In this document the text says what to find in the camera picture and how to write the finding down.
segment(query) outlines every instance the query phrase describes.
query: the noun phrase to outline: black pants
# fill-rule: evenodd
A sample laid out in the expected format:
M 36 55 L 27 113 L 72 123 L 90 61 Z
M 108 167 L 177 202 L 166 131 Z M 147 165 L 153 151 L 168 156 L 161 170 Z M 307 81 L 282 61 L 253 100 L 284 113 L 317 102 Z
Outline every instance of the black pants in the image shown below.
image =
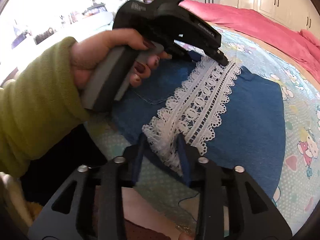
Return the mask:
M 27 173 L 20 178 L 25 198 L 44 206 L 78 166 L 106 162 L 84 126 L 79 125 L 43 157 L 31 162 Z

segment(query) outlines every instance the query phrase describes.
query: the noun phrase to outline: denim pocket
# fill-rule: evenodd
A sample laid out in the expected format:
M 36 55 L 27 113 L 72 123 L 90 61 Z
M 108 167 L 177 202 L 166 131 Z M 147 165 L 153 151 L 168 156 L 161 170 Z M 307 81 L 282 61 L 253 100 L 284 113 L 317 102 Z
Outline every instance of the denim pocket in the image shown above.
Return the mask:
M 161 104 L 174 95 L 175 89 L 187 80 L 195 67 L 194 62 L 161 60 L 159 67 L 152 71 L 151 76 L 143 80 L 142 85 L 133 91 L 148 104 Z

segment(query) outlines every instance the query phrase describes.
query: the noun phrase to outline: metal rivet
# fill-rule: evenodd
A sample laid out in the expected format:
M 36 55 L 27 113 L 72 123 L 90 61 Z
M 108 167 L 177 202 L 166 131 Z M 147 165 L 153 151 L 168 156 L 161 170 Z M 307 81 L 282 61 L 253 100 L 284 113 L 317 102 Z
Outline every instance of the metal rivet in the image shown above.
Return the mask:
M 124 163 L 125 162 L 125 158 L 122 157 L 122 156 L 118 156 L 118 157 L 114 158 L 113 161 L 115 163 Z
M 86 165 L 81 165 L 81 166 L 78 167 L 78 171 L 79 172 L 86 172 L 88 170 L 89 170 L 89 168 Z
M 208 163 L 209 160 L 208 160 L 206 157 L 200 157 L 200 158 L 198 159 L 198 162 L 205 164 L 205 163 Z
M 244 172 L 244 167 L 242 167 L 242 166 L 236 166 L 236 167 L 235 167 L 235 171 L 236 171 L 236 172 L 239 172 L 239 173 L 242 173 L 242 172 Z

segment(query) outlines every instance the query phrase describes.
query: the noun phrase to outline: pink blanket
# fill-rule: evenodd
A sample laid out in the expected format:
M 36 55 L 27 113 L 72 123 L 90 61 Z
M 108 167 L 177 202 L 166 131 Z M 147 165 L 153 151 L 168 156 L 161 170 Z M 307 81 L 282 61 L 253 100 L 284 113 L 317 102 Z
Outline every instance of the pink blanket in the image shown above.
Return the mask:
M 300 33 L 275 23 L 254 10 L 190 0 L 183 1 L 180 6 L 205 21 L 221 24 L 274 46 L 298 62 L 320 83 L 320 49 Z

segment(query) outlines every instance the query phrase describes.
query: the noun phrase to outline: bed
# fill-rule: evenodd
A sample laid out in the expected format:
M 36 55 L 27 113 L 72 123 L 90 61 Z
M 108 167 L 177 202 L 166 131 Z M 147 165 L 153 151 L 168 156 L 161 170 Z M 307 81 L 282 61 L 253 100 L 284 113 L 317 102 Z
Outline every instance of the bed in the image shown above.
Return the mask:
M 182 6 L 208 20 L 221 33 L 221 50 L 229 59 L 281 87 L 286 149 L 272 200 L 295 234 L 320 199 L 320 50 L 312 39 L 278 26 L 252 10 L 241 9 L 244 11 L 239 13 L 228 6 L 192 1 L 185 1 Z M 203 54 L 198 48 L 177 43 Z M 86 128 L 108 159 L 121 155 L 130 145 L 104 114 L 92 116 Z M 197 192 L 176 182 L 147 159 L 143 160 L 136 191 L 181 230 L 195 229 Z

